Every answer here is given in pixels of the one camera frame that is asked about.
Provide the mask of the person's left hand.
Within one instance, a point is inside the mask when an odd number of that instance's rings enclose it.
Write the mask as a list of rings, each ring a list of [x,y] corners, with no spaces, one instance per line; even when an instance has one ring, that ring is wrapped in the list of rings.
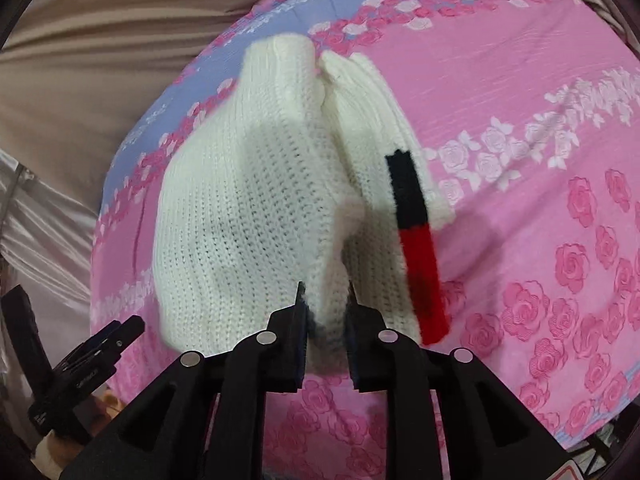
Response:
[[[51,430],[36,446],[30,459],[48,479],[58,479],[62,471],[79,455],[87,443],[102,431],[127,403],[111,390],[93,394],[74,409],[72,426]]]

